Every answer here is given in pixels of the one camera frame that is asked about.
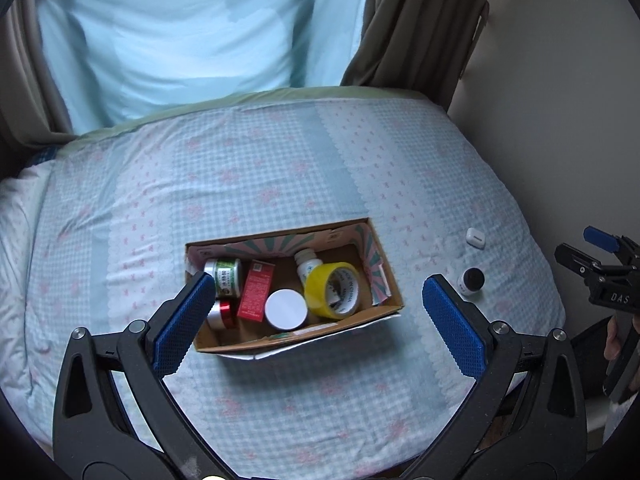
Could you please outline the person's right hand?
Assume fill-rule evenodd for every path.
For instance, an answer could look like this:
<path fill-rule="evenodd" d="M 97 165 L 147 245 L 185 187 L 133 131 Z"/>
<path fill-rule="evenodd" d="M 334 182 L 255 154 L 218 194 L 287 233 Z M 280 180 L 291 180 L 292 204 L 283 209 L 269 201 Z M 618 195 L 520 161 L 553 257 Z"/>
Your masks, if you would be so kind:
<path fill-rule="evenodd" d="M 608 320 L 608 325 L 606 326 L 606 343 L 604 348 L 604 358 L 608 362 L 615 361 L 620 354 L 620 348 L 622 348 L 620 338 L 618 338 L 617 334 L 617 321 L 616 318 L 612 316 L 612 318 Z"/>

